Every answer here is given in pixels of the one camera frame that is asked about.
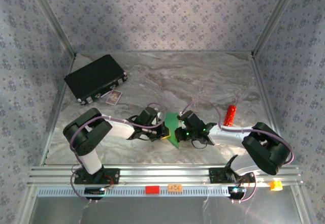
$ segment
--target patterned wallpaper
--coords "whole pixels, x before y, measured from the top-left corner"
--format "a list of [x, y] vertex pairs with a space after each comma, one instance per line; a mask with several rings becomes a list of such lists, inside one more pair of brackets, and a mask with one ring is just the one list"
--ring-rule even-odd
[[70, 56], [35, 0], [0, 0], [0, 223], [12, 223]]
[[277, 0], [48, 0], [77, 53], [253, 50]]
[[325, 0], [291, 0], [258, 59], [283, 136], [325, 223]]

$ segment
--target metal rail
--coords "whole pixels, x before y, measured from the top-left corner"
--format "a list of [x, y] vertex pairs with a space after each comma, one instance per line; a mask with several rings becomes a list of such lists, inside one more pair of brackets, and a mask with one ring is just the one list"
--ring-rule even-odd
[[[39, 187], [38, 197], [76, 197], [71, 187]], [[81, 196], [85, 188], [77, 188]], [[88, 197], [152, 197], [145, 193], [145, 188], [138, 187], [120, 187], [115, 186], [106, 189], [103, 195], [88, 195]], [[160, 187], [159, 193], [154, 196], [159, 197], [229, 197], [230, 193], [226, 186], [192, 186], [183, 187], [182, 192], [170, 192], [167, 187]]]
[[[105, 165], [105, 168], [119, 168], [118, 186], [147, 186], [182, 184], [183, 186], [234, 186], [234, 184], [210, 184], [209, 168], [222, 168], [224, 165]], [[67, 186], [70, 185], [72, 166], [34, 167], [29, 173], [28, 186]], [[267, 187], [271, 181], [282, 181], [282, 185], [302, 185], [303, 181], [297, 166], [283, 166], [276, 176], [259, 171], [257, 186]]]

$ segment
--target small red block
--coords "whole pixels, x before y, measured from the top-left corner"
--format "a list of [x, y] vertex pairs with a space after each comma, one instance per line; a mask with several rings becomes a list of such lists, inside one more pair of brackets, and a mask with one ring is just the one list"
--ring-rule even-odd
[[159, 186], [146, 186], [147, 195], [158, 195], [160, 193]]

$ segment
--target marble surface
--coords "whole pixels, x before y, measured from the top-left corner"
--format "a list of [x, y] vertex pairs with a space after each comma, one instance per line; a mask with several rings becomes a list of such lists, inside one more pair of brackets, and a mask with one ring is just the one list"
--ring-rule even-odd
[[[111, 54], [128, 73], [128, 80], [117, 88], [123, 92], [116, 106], [105, 103], [107, 96], [90, 105], [77, 103], [69, 88], [53, 133], [46, 164], [75, 164], [63, 128], [92, 107], [116, 118], [139, 114], [150, 102], [164, 104], [169, 112], [181, 111], [190, 101], [206, 99], [217, 105], [222, 121], [229, 105], [237, 106], [234, 125], [249, 126], [266, 122], [261, 98], [248, 54], [225, 53], [125, 53]], [[102, 55], [77, 55], [73, 71]], [[206, 104], [191, 107], [205, 123], [216, 122], [217, 113]], [[175, 148], [168, 140], [141, 141], [105, 137], [96, 148], [103, 164], [226, 163], [243, 150], [228, 146], [195, 149], [190, 141]]]

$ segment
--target playing card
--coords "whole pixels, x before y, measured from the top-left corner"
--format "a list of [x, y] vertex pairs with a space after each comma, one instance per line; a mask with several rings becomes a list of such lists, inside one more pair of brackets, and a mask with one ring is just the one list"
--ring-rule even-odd
[[106, 103], [111, 105], [116, 105], [118, 100], [121, 98], [122, 92], [112, 90], [112, 92], [109, 94]]

